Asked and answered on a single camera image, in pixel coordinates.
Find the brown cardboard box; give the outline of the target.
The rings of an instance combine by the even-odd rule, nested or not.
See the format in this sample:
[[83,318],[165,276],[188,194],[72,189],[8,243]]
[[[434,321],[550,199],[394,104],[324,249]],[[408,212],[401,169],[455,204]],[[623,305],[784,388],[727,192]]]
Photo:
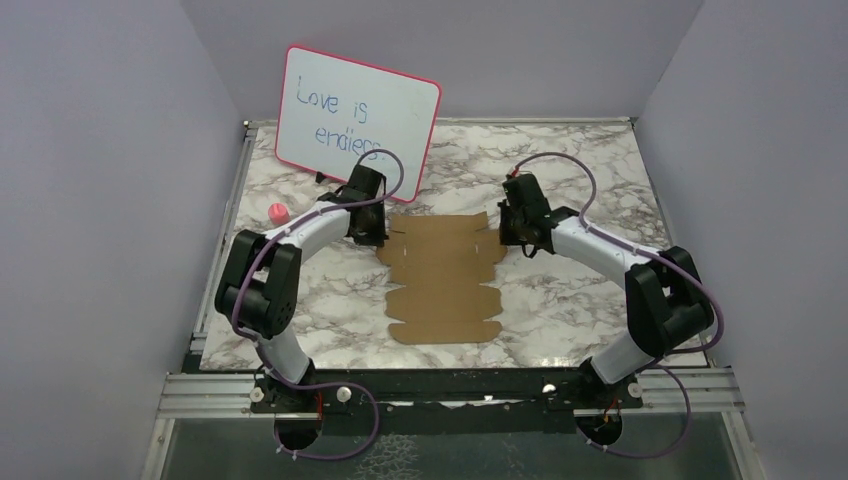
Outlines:
[[507,249],[486,212],[393,215],[376,256],[397,287],[385,295],[388,331],[405,345],[485,343],[502,331],[495,266]]

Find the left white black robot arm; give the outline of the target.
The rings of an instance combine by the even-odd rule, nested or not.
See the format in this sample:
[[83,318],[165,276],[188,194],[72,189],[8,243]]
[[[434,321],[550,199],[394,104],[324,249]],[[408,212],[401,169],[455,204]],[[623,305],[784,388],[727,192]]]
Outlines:
[[357,165],[347,184],[318,198],[305,213],[265,233],[240,231],[215,294],[215,310],[250,340],[276,380],[276,396],[298,411],[313,401],[313,361],[300,347],[294,317],[303,264],[344,238],[381,247],[387,239],[386,177]]

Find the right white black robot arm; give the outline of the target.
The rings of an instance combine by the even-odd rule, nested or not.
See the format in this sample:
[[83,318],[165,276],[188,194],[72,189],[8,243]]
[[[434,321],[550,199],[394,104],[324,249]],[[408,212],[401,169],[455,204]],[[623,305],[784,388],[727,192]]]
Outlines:
[[520,247],[527,258],[544,251],[574,260],[625,293],[625,331],[578,368],[575,389],[585,404],[604,405],[629,376],[713,325],[713,306],[686,250],[631,244],[590,226],[574,209],[554,209],[532,174],[511,174],[502,188],[502,244]]

